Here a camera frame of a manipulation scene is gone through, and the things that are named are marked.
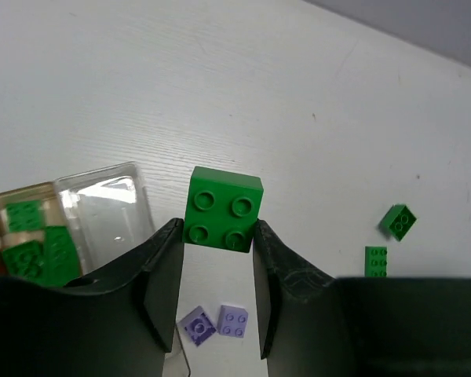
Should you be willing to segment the purple lego brick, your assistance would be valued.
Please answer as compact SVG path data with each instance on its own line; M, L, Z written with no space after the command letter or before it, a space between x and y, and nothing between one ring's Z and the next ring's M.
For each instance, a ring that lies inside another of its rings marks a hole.
M202 306L197 306L178 322L195 346L201 346L207 339L217 333L213 321Z
M243 338L248 321L248 312L243 307L221 305L217 321L220 335Z

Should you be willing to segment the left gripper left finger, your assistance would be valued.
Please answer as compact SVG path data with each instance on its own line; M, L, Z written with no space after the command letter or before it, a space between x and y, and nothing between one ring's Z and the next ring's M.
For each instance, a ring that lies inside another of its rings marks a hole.
M184 260L179 218L63 287L0 276L0 376L160 376Z

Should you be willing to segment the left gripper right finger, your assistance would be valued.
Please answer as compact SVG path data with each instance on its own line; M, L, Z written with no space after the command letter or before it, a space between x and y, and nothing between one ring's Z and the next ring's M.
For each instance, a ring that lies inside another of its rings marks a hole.
M262 220L253 265L270 376L471 376L470 278L334 278Z

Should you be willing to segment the green curved lego brick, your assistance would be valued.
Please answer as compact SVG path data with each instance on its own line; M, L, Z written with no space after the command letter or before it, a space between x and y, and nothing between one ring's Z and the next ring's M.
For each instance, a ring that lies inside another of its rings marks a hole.
M8 247L2 252L7 271L12 276L42 284L46 281L46 259L37 240Z

